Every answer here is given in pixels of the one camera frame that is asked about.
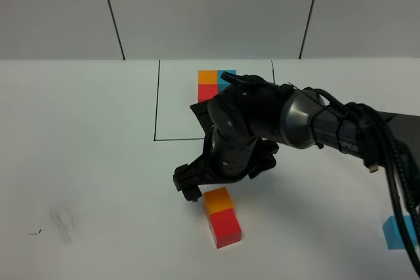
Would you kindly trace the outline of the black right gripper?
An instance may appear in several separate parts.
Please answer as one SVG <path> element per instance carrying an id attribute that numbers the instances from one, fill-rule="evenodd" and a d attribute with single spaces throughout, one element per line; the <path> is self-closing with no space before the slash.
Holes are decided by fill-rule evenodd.
<path id="1" fill-rule="evenodd" d="M 214 127 L 205 134 L 202 154 L 190 164 L 177 167 L 173 182 L 187 201 L 197 202 L 201 185 L 235 183 L 274 168 L 278 149 L 277 143 L 260 136 L 239 139 L 225 136 Z"/>

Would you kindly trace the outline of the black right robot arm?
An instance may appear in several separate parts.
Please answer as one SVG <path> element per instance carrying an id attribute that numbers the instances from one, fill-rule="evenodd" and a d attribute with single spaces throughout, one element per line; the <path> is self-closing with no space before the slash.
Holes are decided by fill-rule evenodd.
<path id="1" fill-rule="evenodd" d="M 291 85 L 243 89 L 231 85 L 192 111 L 205 138 L 202 154 L 176 168 L 173 181 L 189 201 L 201 196 L 200 186 L 254 178 L 275 167 L 278 146 L 306 149 L 329 146 L 360 158 L 373 169 L 390 163 L 391 152 L 378 128 L 389 128 L 402 156 L 408 186 L 419 199 L 419 118 L 371 111 L 338 101 L 324 104 L 328 94 Z"/>

